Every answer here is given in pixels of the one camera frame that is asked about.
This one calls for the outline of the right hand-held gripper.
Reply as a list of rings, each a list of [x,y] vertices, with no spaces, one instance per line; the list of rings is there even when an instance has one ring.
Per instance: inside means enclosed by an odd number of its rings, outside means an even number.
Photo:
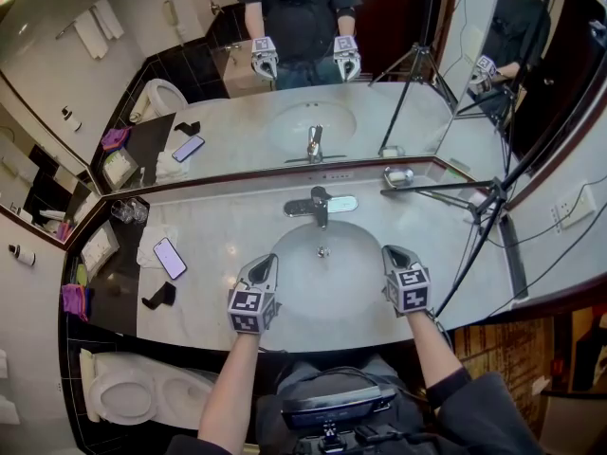
[[[395,312],[404,316],[427,310],[431,280],[418,256],[410,249],[395,245],[386,245],[381,252],[386,277],[385,296]]]

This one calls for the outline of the chrome faucet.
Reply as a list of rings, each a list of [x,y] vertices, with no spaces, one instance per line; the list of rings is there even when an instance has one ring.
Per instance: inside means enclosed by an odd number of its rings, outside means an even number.
[[[313,216],[319,228],[326,229],[331,213],[354,211],[358,207],[354,195],[331,195],[324,187],[315,186],[309,199],[290,200],[284,205],[287,217]]]

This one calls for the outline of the person's left forearm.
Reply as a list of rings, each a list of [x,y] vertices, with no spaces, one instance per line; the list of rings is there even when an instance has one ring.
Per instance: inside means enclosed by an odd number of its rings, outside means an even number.
[[[260,337],[239,334],[203,409],[198,438],[240,455],[248,433]]]

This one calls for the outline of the metal soap dish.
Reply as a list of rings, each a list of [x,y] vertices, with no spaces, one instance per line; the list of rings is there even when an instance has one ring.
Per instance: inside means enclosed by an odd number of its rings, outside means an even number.
[[[386,167],[383,176],[385,183],[391,189],[409,187],[414,182],[414,172],[410,168]]]

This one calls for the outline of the dark smartphone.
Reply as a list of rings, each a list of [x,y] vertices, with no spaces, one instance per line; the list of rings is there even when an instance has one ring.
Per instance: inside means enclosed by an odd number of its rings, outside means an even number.
[[[181,259],[168,237],[162,238],[156,245],[154,245],[153,251],[158,261],[172,280],[178,279],[187,271],[186,264]]]

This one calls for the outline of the black folded phone holder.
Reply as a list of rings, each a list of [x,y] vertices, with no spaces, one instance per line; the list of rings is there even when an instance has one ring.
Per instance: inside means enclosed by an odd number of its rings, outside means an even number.
[[[169,282],[165,282],[151,298],[142,298],[141,303],[150,310],[156,310],[162,304],[173,306],[175,297],[175,286]]]

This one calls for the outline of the black light tripod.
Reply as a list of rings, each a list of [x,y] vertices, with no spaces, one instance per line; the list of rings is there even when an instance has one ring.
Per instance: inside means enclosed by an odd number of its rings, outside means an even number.
[[[434,319],[436,322],[437,322],[436,319],[446,309],[446,307],[450,303],[451,299],[454,297],[455,293],[459,289],[461,283],[466,278],[466,276],[469,273],[471,267],[473,266],[477,256],[479,255],[481,249],[483,248],[485,242],[488,240],[488,235],[489,235],[491,229],[495,225],[497,219],[500,217],[503,209],[508,205],[509,188],[510,187],[514,188],[515,182],[517,182],[518,178],[520,178],[520,176],[523,174],[523,172],[526,171],[528,166],[530,164],[532,164],[532,162],[534,162],[536,158],[539,157],[540,152],[541,152],[541,150],[536,150],[536,149],[534,149],[534,151],[530,152],[530,155],[528,155],[523,161],[521,161],[519,163],[519,165],[511,173],[508,173],[503,181],[500,181],[498,178],[493,178],[492,180],[489,180],[489,181],[450,183],[450,184],[440,184],[440,185],[435,185],[435,186],[415,186],[415,187],[404,187],[404,188],[399,188],[399,189],[388,188],[388,189],[384,189],[384,190],[380,191],[380,194],[384,195],[384,196],[395,196],[400,193],[418,193],[418,194],[430,196],[430,198],[435,199],[435,200],[443,201],[443,202],[447,203],[448,205],[453,205],[460,209],[465,209],[472,216],[472,220],[473,220],[472,228],[474,226],[477,226],[479,228],[479,230],[482,231],[480,240],[479,240],[478,244],[475,244],[475,246],[470,250],[469,258],[468,258],[466,264],[463,266],[463,269],[461,269],[461,272],[460,272],[460,270],[458,270],[458,274],[454,278],[454,281],[453,281],[449,294],[445,297],[445,299],[443,300],[443,302],[440,304],[440,306],[438,307],[438,309],[436,311],[429,309],[429,308],[427,309],[427,311],[431,315],[431,318]],[[586,183],[582,184],[582,186],[589,185],[591,187],[594,185],[598,185],[599,183],[601,183],[605,180],[607,180],[607,173],[600,179],[598,179],[596,181],[586,182]],[[448,191],[448,190],[463,190],[463,189],[480,190],[479,188],[487,189],[486,190],[487,195],[486,195],[486,198],[484,199],[484,201],[481,202],[477,206],[475,206],[470,201],[467,202],[467,201],[464,201],[463,199],[441,193],[441,191]],[[588,226],[588,228],[582,232],[580,237],[572,245],[570,245],[567,249],[565,249],[563,251],[563,253],[554,261],[554,263],[552,263],[550,266],[548,266],[548,268],[536,280],[534,280],[532,283],[529,283],[529,284],[527,284],[526,281],[524,281],[524,283],[521,283],[521,285],[520,285],[521,287],[513,293],[512,298],[510,300],[508,300],[502,306],[498,307],[497,309],[495,309],[494,311],[489,313],[487,315],[487,317],[491,317],[492,315],[494,315],[501,309],[503,309],[506,306],[513,303],[515,300],[528,296],[529,287],[532,285],[535,285],[542,278],[544,278],[547,275],[547,273],[550,272],[568,254],[568,252],[570,250],[572,250],[579,243],[579,241],[592,229],[592,227],[597,222],[598,218],[605,211],[606,208],[607,208],[607,203],[605,203],[603,205],[603,207],[601,207],[600,211],[598,212],[597,217]],[[486,219],[483,219],[484,214],[489,209],[491,209],[490,216]],[[508,243],[508,244],[504,243],[501,246],[495,244],[495,246],[501,247],[506,252],[508,252],[511,249],[515,250],[514,252],[517,252],[516,250],[518,250],[518,245],[525,243],[525,242],[532,241],[534,239],[537,239],[540,236],[544,235],[545,233],[547,233],[555,228],[556,227],[553,224],[552,226],[548,227],[547,229],[545,229],[535,235],[527,237],[525,239],[515,240],[514,243]]]

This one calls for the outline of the white folded hand towel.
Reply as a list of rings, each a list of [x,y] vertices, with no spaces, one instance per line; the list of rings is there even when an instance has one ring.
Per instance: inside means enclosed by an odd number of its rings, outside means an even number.
[[[177,246],[178,228],[170,225],[145,227],[137,251],[137,263],[141,268],[162,268],[154,252],[154,246],[163,238],[168,238],[173,246]]]

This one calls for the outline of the black armband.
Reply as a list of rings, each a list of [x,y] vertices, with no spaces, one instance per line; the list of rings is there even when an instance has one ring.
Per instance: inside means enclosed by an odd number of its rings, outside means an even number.
[[[471,381],[469,371],[462,367],[441,381],[428,386],[426,395],[433,410],[439,409],[452,395]]]

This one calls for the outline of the black chest-mounted device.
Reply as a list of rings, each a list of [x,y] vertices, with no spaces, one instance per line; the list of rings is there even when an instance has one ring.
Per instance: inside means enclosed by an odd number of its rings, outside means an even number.
[[[393,388],[375,385],[354,391],[285,400],[281,414],[291,429],[322,428],[326,425],[364,419],[386,410],[395,396]]]

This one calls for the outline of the person's dark shirt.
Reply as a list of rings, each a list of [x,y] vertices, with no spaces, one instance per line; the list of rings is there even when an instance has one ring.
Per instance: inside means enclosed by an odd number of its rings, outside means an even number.
[[[388,409],[358,420],[341,434],[343,450],[322,451],[318,437],[295,438],[279,418],[278,399],[262,401],[257,440],[262,455],[544,455],[503,378],[486,373],[452,395],[433,421],[397,386]]]

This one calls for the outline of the purple packets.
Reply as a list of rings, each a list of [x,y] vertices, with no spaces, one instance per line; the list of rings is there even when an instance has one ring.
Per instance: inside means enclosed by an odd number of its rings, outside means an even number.
[[[84,322],[89,321],[91,312],[91,292],[89,288],[79,283],[62,285],[61,299],[65,313],[75,315]]]

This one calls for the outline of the large wall mirror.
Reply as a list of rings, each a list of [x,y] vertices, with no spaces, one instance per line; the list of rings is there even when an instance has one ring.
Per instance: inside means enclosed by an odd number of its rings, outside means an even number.
[[[0,79],[102,193],[430,160],[469,0],[0,0]]]

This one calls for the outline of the wall soap dispenser bottle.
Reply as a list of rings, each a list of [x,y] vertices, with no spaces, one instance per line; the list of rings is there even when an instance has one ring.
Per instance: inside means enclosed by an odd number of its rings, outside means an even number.
[[[9,253],[18,261],[28,266],[34,266],[36,255],[34,252],[21,247],[20,245],[9,245]]]

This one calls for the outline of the white wall paper holder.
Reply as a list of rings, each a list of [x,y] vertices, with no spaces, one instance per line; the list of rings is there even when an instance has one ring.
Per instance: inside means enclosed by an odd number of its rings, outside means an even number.
[[[8,357],[6,352],[0,349],[0,425],[19,426],[21,420],[18,409],[15,403],[9,399],[9,395]]]

